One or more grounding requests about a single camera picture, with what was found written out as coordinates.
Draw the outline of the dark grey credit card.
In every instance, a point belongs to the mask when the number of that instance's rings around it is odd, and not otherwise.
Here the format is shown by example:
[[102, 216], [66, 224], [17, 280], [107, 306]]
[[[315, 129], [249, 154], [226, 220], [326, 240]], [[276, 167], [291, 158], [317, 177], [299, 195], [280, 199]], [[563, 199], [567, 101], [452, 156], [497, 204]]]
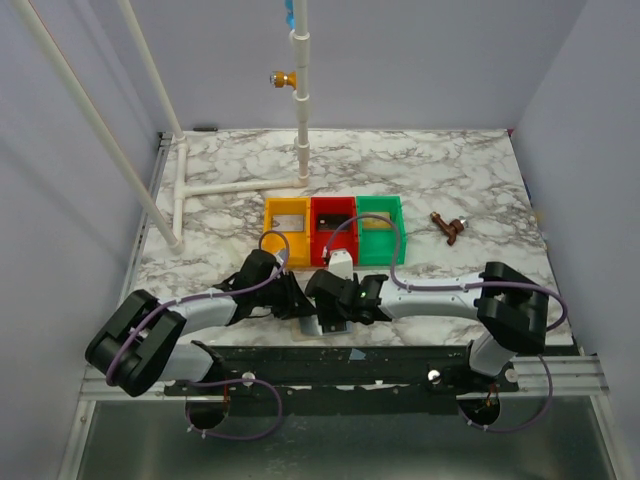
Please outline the dark grey credit card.
[[339, 322], [331, 324], [318, 322], [317, 331], [318, 335], [322, 337], [349, 334], [352, 332], [352, 324], [350, 322]]

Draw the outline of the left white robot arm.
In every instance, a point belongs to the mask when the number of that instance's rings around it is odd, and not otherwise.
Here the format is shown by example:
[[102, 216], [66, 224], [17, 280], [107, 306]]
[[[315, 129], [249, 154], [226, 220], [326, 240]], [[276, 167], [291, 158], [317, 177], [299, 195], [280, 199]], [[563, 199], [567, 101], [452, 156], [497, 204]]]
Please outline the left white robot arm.
[[89, 342], [85, 360], [108, 385], [131, 397], [171, 380], [187, 380], [201, 395], [214, 393], [222, 380], [216, 355], [200, 342], [180, 346], [179, 339], [234, 325], [256, 308], [283, 320], [314, 315], [315, 307], [282, 261], [254, 249], [238, 272], [201, 293], [162, 301], [144, 289], [133, 291]]

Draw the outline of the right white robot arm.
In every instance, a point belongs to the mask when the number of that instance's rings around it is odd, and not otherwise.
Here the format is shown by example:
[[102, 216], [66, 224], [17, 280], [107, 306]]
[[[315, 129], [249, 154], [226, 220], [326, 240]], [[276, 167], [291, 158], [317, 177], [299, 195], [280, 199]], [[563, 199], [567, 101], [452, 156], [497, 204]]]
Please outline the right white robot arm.
[[394, 273], [346, 279], [316, 271], [305, 288], [322, 326], [405, 317], [475, 320], [485, 332], [471, 342], [460, 379], [480, 392], [518, 354], [540, 355], [546, 346], [549, 300], [555, 293], [502, 262], [479, 273], [445, 280], [402, 281]]

